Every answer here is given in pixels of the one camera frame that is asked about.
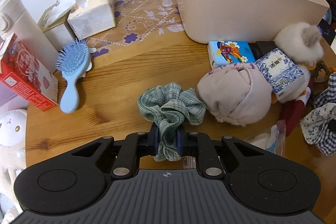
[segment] gray ribbed panel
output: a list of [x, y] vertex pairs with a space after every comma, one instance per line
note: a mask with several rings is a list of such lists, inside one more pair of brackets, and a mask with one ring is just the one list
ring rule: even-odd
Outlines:
[[321, 224], [312, 212], [273, 217], [238, 203], [221, 181], [207, 180], [195, 169], [140, 170], [115, 181], [96, 204], [66, 216], [24, 212], [13, 224]]

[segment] hair brush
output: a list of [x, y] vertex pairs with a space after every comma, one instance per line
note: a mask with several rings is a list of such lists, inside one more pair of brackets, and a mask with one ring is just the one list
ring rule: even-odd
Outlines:
[[64, 113], [71, 113], [77, 109], [79, 95], [76, 83], [92, 68], [90, 52], [95, 51], [96, 49], [90, 49], [86, 45], [86, 40], [76, 39], [66, 44], [59, 52], [56, 68], [62, 72], [63, 78], [67, 81], [67, 88], [59, 104]]

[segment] red milk carton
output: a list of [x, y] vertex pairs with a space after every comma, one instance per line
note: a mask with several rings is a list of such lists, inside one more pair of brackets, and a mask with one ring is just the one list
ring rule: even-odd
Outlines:
[[41, 110], [57, 105], [57, 78], [17, 40], [16, 34], [0, 43], [0, 81]]

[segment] brush handle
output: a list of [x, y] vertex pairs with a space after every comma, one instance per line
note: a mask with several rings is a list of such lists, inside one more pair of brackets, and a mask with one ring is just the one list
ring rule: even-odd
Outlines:
[[59, 107], [64, 113], [74, 112], [79, 105], [79, 95], [76, 87], [77, 79], [67, 79], [67, 88], [65, 89]]

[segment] wood grain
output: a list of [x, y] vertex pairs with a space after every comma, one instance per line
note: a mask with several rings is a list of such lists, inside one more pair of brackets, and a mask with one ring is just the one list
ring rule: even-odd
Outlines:
[[[335, 54], [321, 41], [324, 60], [336, 67]], [[193, 42], [184, 32], [168, 33], [155, 41], [147, 40], [95, 58], [94, 66], [78, 81], [80, 106], [72, 114], [59, 107], [42, 112], [28, 107], [26, 129], [26, 161], [32, 165], [101, 136], [116, 140], [129, 133], [148, 131], [151, 124], [139, 114], [137, 99], [147, 88], [176, 82], [182, 88], [196, 88], [198, 81], [210, 70], [206, 45]], [[59, 82], [59, 98], [66, 82]], [[209, 113], [204, 122], [187, 131], [200, 131], [213, 139], [233, 135], [240, 139], [254, 136], [276, 123], [280, 104], [271, 107], [267, 116], [255, 124], [236, 127], [218, 123]], [[320, 177], [322, 191], [314, 212], [328, 224], [336, 222], [336, 154], [322, 156], [315, 146], [308, 145], [299, 126], [286, 139], [285, 157], [313, 169]], [[141, 168], [177, 169], [179, 162], [156, 163], [144, 157]]]

